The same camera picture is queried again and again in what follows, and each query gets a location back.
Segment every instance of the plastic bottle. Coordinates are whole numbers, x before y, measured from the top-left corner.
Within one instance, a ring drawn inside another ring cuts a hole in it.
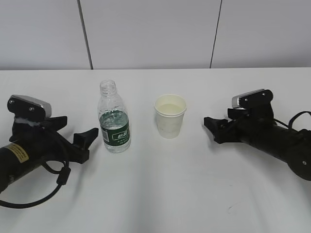
[[[131,144],[129,120],[122,98],[112,80],[101,82],[101,98],[98,103],[98,119],[104,144],[108,151],[119,153]]]

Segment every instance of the yellow warning label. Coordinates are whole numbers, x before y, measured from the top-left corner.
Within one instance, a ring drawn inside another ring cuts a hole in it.
[[[10,145],[5,146],[5,148],[9,149],[11,152],[16,155],[20,163],[24,163],[29,160],[29,156],[26,151],[18,144],[11,143]]]

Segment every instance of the paper cup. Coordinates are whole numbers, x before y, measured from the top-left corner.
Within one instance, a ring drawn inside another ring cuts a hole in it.
[[[178,95],[163,95],[155,101],[155,119],[162,137],[175,138],[179,135],[186,109],[185,100]]]

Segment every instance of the white table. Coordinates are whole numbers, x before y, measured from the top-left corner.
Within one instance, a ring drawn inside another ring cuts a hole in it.
[[[0,208],[1,233],[309,233],[311,183],[288,166],[244,144],[218,145],[202,127],[206,116],[223,118],[231,98],[266,88],[276,118],[287,122],[310,110],[311,68],[0,71],[0,145],[8,144],[11,94],[52,105],[69,117],[60,131],[98,127],[99,83],[116,81],[126,102],[132,145],[111,154],[100,137],[90,160],[71,163],[68,184],[31,209]],[[176,93],[188,104],[181,134],[161,138],[154,100]],[[302,116],[295,128],[311,128]],[[2,200],[29,202],[50,193],[56,176],[39,168],[9,186]]]

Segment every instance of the water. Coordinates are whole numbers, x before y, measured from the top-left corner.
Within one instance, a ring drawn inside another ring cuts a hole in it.
[[[164,114],[178,114],[183,111],[181,107],[171,103],[161,105],[158,110]]]
[[[119,152],[125,151],[130,146],[131,136],[130,136],[130,132],[128,128],[128,116],[125,112],[115,110],[115,111],[104,113],[100,117],[99,121],[100,121],[101,128],[104,128],[105,131],[108,131],[108,133],[106,133],[102,130],[105,146],[108,151],[112,153],[119,153]],[[110,144],[120,143],[120,141],[113,141],[112,135],[119,136],[119,138],[121,138],[121,143],[122,141],[127,140],[127,138],[129,139],[127,142],[125,142],[124,144],[120,146],[109,145],[108,143],[106,143],[107,140],[110,141],[109,142]]]

